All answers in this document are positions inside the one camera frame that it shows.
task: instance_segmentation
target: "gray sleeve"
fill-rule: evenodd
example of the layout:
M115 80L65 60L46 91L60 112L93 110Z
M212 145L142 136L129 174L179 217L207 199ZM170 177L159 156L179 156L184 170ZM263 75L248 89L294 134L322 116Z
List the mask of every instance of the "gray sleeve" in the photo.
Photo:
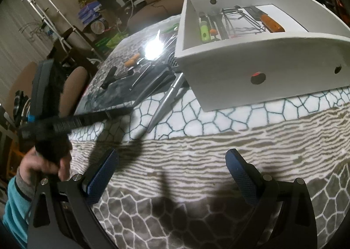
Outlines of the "gray sleeve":
M15 181L15 185L17 188L17 191L20 193L21 196L25 196L24 198L26 200L32 200L34 199L34 195L35 195L35 188L36 188L36 180L33 181L32 185L28 185L26 182L23 181L21 175L20 175L20 168L17 168L17 174L16 174L16 181Z

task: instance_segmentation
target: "brown chair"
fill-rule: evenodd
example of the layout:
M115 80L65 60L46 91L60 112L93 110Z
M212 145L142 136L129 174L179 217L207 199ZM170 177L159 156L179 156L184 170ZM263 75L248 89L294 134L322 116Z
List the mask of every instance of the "brown chair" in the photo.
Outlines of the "brown chair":
M82 32L80 31L76 26L74 26L76 31L85 39L85 41L95 49L95 51L104 58L104 55L101 54L97 47L92 43L92 41ZM73 33L73 28L70 27L68 30L66 30L63 34L62 37L67 40L69 36ZM54 42L54 46L48 56L46 57L47 59L54 59L55 61L58 61L62 65L67 63L70 65L69 68L69 73L71 70L74 70L77 66L82 66L85 68L88 73L90 74L91 77L94 77L96 72L98 71L98 68L92 64L87 58L86 55L83 54L84 51L83 49L79 49L76 47L72 47L71 49L68 49L66 47L68 53L64 51L61 42L57 39ZM88 51L87 54L89 54L90 57L94 57L95 54L92 53L92 51Z
M21 90L29 98L32 92L32 82L36 73L37 64L30 63L17 77L12 85L4 104L5 111L13 118L15 92ZM77 67L67 78L60 101L60 115L67 116L74 112L80 97L89 81L89 75L82 66Z

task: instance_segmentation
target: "green object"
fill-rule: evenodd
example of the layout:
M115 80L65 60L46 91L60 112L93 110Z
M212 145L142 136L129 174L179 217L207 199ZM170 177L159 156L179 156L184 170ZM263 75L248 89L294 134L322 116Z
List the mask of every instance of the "green object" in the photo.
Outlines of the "green object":
M99 41L95 44L95 46L96 46L96 47L104 46L104 45L106 45L110 40L111 40L111 38L104 37L103 39L99 40Z
M126 33L117 33L111 40L109 40L106 46L110 49L114 49L121 42L121 40L127 37L129 37L129 35Z
M211 40L209 29L208 29L208 23L206 21L201 21L201 37L203 43L208 43Z
M176 27L178 27L179 25L180 25L179 23L176 23L176 24L174 24L173 26L167 28L166 30L161 31L161 33L163 34L163 33L168 33L168 32L174 31L174 29L175 29Z

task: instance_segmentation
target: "teal sleeve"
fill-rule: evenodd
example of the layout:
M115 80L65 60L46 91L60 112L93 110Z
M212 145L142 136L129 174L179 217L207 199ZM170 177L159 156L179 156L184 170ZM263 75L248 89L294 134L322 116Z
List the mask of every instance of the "teal sleeve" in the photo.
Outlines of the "teal sleeve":
M23 194L16 178L10 180L7 189L8 201L5 206L3 224L13 234L22 248L27 247L28 214L31 200Z

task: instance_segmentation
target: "black tool handle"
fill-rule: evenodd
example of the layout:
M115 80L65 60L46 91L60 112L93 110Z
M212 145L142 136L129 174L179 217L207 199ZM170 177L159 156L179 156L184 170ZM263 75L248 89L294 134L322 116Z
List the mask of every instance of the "black tool handle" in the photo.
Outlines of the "black tool handle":
M117 71L117 69L118 68L116 66L113 66L110 69L110 71L108 72L108 74L106 76L106 79L103 81L103 83L101 85L102 89L107 89L107 87L115 81L114 75L115 75L115 72Z

